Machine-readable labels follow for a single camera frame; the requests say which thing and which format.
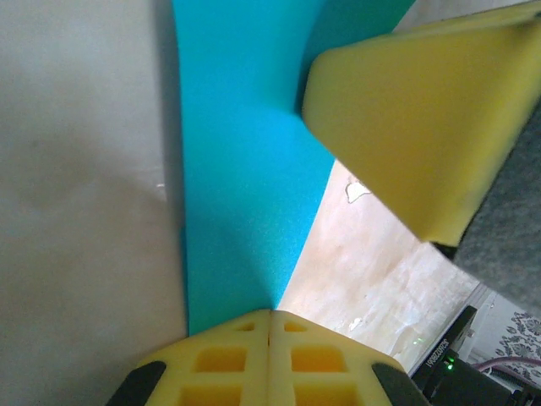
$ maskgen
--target yellow foam block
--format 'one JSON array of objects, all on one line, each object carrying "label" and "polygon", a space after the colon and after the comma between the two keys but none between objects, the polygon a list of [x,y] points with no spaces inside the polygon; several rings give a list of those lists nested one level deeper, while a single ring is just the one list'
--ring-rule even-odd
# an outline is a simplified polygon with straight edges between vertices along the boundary
[{"label": "yellow foam block", "polygon": [[341,47],[312,133],[422,240],[457,245],[541,93],[541,2]]},{"label": "yellow foam block", "polygon": [[[392,374],[379,378],[374,365]],[[396,373],[405,385],[396,384]],[[402,404],[402,389],[421,396],[392,357],[290,313],[261,310],[146,357],[107,406],[127,399],[145,406],[391,406],[389,397]]]}]

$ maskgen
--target floor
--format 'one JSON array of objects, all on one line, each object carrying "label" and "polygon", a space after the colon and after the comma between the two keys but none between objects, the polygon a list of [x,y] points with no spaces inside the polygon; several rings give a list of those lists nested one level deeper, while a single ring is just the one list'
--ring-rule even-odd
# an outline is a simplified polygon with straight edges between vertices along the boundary
[{"label": "floor", "polygon": [[[400,27],[504,3],[418,0]],[[168,7],[0,5],[0,404],[104,404],[140,355],[185,335],[163,163],[178,84],[157,74],[175,56],[155,30],[172,30]],[[476,281],[373,195],[349,204],[353,180],[334,166],[281,308],[408,368]]]}]

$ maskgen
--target beige wall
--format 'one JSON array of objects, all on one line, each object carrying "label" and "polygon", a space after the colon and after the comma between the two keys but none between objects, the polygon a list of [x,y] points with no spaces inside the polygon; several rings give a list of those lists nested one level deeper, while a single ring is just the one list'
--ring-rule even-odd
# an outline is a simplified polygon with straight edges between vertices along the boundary
[{"label": "beige wall", "polygon": [[184,334],[171,9],[2,0],[0,27],[0,404],[104,404]]}]

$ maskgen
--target yellow foam piece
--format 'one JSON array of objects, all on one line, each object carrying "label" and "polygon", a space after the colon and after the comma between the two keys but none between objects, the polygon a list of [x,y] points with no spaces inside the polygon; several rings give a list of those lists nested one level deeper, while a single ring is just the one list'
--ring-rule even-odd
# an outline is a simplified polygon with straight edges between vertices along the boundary
[{"label": "yellow foam piece", "polygon": [[303,118],[425,241],[457,245],[541,93],[541,2],[330,50]]},{"label": "yellow foam piece", "polygon": [[372,371],[392,357],[283,311],[260,310],[159,350],[145,406],[392,406]]}]

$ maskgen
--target teal foam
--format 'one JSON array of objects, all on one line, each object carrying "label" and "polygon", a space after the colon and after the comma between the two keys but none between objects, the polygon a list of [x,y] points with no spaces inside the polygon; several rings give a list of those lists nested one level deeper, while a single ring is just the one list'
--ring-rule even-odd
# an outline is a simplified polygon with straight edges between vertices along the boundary
[{"label": "teal foam", "polygon": [[174,1],[190,334],[277,307],[333,163],[296,113],[309,64],[411,2]]}]

